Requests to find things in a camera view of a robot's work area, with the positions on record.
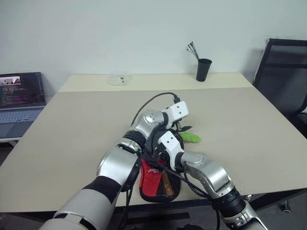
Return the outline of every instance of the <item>black cable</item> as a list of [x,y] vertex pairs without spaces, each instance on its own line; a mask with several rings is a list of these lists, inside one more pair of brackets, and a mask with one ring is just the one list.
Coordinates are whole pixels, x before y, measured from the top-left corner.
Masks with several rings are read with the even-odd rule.
[[[184,174],[184,178],[187,180],[187,181],[189,181],[188,180],[188,177],[187,177],[187,173],[186,172],[183,172],[183,174]],[[205,197],[205,198],[207,198],[207,196],[209,196],[206,192],[204,192],[203,191],[203,193],[200,193],[199,191],[197,191],[196,189],[194,189],[192,186],[190,186],[189,184],[188,184],[188,186],[190,187],[190,189],[194,192],[194,193],[196,193],[197,195],[199,195],[199,196],[201,196],[201,197]]]
[[195,47],[194,43],[191,42],[191,44],[192,44],[192,47],[193,47],[193,49],[194,49],[194,51],[195,51],[195,54],[196,54],[196,56],[197,56],[197,59],[200,59],[200,57],[198,56],[198,53],[197,53],[197,51],[196,51],[196,47]]
[[129,203],[130,203],[131,196],[132,196],[132,189],[133,188],[130,189],[130,192],[126,191],[126,207],[125,207],[123,217],[119,223],[118,230],[123,230],[125,228],[126,221],[128,218],[128,207],[129,207]]
[[151,150],[152,150],[152,155],[154,155],[154,136],[155,134],[158,132],[158,129],[159,129],[160,126],[157,126],[156,128],[153,129],[153,132],[152,132],[152,141],[151,141]]
[[193,52],[189,51],[189,49],[187,49],[187,51],[190,52],[194,57],[196,57],[196,55]]
[[203,190],[201,190],[200,188],[198,188],[196,185],[192,184],[190,181],[186,180],[185,178],[183,178],[182,176],[178,175],[177,173],[175,173],[173,170],[165,167],[162,164],[159,164],[160,167],[162,167],[165,171],[167,171],[168,173],[178,177],[180,180],[184,181],[185,183],[187,183],[188,185],[190,185],[191,187],[193,187],[195,190],[197,190],[198,192],[200,192],[202,194],[202,197],[206,198],[206,199],[211,199],[210,196],[208,194],[206,194]]
[[133,121],[132,121],[131,125],[133,125],[133,123],[134,123],[135,119],[137,118],[137,116],[139,115],[140,111],[141,111],[149,102],[151,102],[154,98],[159,97],[159,96],[161,96],[161,95],[165,95],[165,94],[170,94],[170,95],[173,95],[174,98],[178,98],[178,96],[177,96],[176,94],[172,93],[172,92],[163,92],[163,93],[157,94],[156,96],[154,96],[153,98],[151,98],[150,100],[148,100],[148,101],[138,110],[138,112],[136,113],[136,115],[135,115],[134,118],[133,118]]
[[189,47],[189,49],[192,51],[192,53],[195,55],[195,57],[197,58],[197,55],[196,55],[196,53],[195,53],[194,49],[193,49],[193,48],[191,48],[191,46],[190,46],[190,45],[188,45],[188,47]]
[[216,208],[215,212],[216,212],[216,230],[220,230],[221,220],[220,220],[219,210]]

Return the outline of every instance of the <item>black chair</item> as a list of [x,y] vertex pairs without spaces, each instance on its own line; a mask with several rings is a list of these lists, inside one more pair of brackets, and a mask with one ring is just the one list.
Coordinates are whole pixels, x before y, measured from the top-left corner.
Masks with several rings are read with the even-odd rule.
[[307,41],[270,38],[253,85],[307,138]]

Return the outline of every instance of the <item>green object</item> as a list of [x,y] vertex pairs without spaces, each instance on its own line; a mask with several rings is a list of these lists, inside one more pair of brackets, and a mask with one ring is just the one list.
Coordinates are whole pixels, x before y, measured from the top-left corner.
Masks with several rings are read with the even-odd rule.
[[191,133],[189,131],[182,132],[179,134],[184,142],[200,143],[201,141],[201,138],[197,134]]

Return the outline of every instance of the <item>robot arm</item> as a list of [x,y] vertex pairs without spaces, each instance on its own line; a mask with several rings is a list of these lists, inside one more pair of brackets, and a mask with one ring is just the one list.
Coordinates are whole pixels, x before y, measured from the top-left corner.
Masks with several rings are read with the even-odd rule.
[[101,160],[96,179],[78,191],[40,230],[105,230],[120,192],[132,188],[139,174],[139,154],[154,129],[188,115],[183,101],[163,111],[147,110]]
[[217,207],[227,227],[238,230],[267,230],[249,203],[242,199],[225,169],[201,152],[184,152],[168,131],[158,140],[170,158],[170,167],[182,169],[199,180]]

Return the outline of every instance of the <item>beige table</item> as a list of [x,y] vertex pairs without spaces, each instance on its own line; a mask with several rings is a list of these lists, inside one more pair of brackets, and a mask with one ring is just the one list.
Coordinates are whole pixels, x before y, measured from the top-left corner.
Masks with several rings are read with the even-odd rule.
[[[0,212],[57,210],[95,178],[101,157],[159,88],[189,107],[182,124],[202,141],[185,148],[220,162],[241,194],[307,187],[306,139],[241,74],[211,74],[206,82],[193,77],[135,75],[122,87],[108,86],[104,75],[72,75],[0,167]],[[171,103],[165,96],[148,107]],[[137,187],[130,204],[146,204]],[[176,200],[195,198],[182,184]],[[121,194],[117,206],[124,204]]]

